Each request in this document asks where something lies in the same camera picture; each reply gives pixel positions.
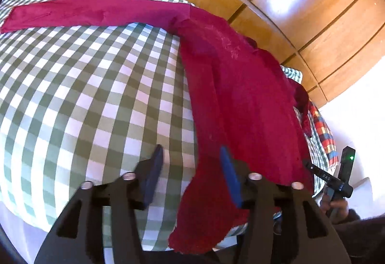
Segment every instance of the red fabric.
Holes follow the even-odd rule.
[[[294,106],[298,109],[299,112],[302,113],[302,130],[305,132],[307,137],[311,137],[311,128],[310,128],[310,120],[308,117],[308,111],[310,107],[310,101],[309,101],[309,94],[301,86],[299,83],[297,83],[295,80],[292,80],[291,78],[288,79],[288,82],[290,84],[291,91],[293,92],[294,96]]]
[[[172,248],[206,252],[247,221],[247,211],[233,205],[226,188],[219,162],[222,145],[274,183],[301,181],[313,193],[313,176],[302,164],[310,155],[293,110],[295,89],[273,56],[254,49],[226,20],[183,3],[52,0],[14,8],[1,31],[131,22],[180,37],[189,85],[199,163],[180,203],[169,238]]]

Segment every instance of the plaid fabric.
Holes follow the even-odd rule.
[[[297,83],[301,84],[303,76],[301,71],[298,71],[297,69],[287,68],[283,65],[281,65],[281,69],[287,78],[291,78],[292,80],[295,80]]]
[[[0,23],[13,6],[39,1],[47,0],[3,0]],[[136,216],[143,248],[165,250],[197,154],[178,49],[178,37],[138,23],[0,35],[0,199],[7,208],[49,231],[80,183],[111,182],[162,144],[153,203]],[[309,148],[314,163],[324,163]],[[106,208],[105,246],[109,215]]]
[[[281,65],[281,68],[287,78],[295,80],[297,83],[302,81],[302,73],[296,69],[287,68]],[[295,109],[298,120],[301,122],[302,114]],[[325,171],[334,173],[338,165],[338,155],[332,132],[327,126],[325,120],[321,116],[317,107],[310,101],[310,109],[308,112],[311,127],[311,138],[305,135],[308,143],[311,161],[313,164]],[[314,194],[316,195],[323,189],[325,182],[319,177],[314,177]]]
[[[320,111],[318,111],[317,107],[311,101],[310,114],[314,120],[314,126],[317,130],[317,134],[328,157],[329,169],[332,167],[335,168],[338,165],[338,154],[332,132],[321,116]]]

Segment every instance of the checkered fabric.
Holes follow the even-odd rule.
[[[47,0],[3,0],[0,23],[13,6],[39,1]],[[140,23],[0,35],[0,195],[6,207],[49,231],[84,180],[111,182],[161,144],[164,166],[153,203],[136,216],[143,248],[165,250],[197,154],[178,49],[177,36]],[[320,150],[309,148],[313,162],[327,168]],[[109,209],[104,216],[108,247]]]
[[[291,78],[297,83],[301,83],[302,73],[300,71],[292,68],[287,68],[282,65],[281,68],[287,78]],[[302,123],[302,113],[300,113],[296,108],[294,108],[294,111],[297,115],[297,119],[300,123]],[[310,120],[311,137],[307,137],[306,134],[304,134],[304,136],[309,147],[311,162],[320,167],[321,169],[328,171],[329,160],[323,148],[320,136],[317,133],[317,129],[314,123],[315,120],[310,111],[308,111],[308,118]],[[323,189],[324,186],[325,181],[323,181],[317,176],[314,176],[314,196],[316,196]]]
[[[291,78],[292,80],[295,80],[297,83],[301,84],[303,76],[301,71],[298,71],[297,69],[287,68],[283,65],[281,65],[281,69],[287,78]]]
[[[310,114],[314,120],[314,126],[317,130],[323,149],[328,157],[329,169],[335,169],[338,165],[338,154],[332,132],[313,102],[310,102]]]

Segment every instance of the hand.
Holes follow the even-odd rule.
[[[330,197],[324,194],[321,200],[320,209],[324,214],[326,214],[326,212],[331,208],[338,209],[336,216],[332,220],[333,224],[338,224],[348,217],[349,207],[348,202],[345,199],[330,202]]]

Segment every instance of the white wall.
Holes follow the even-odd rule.
[[[354,186],[365,177],[370,179],[372,194],[368,187],[357,191],[366,205],[363,214],[366,217],[385,213],[385,56],[320,112],[332,130],[337,152],[341,154],[347,145],[356,149],[349,184]],[[367,204],[371,195],[373,205]],[[355,196],[354,201],[356,205],[360,199]]]

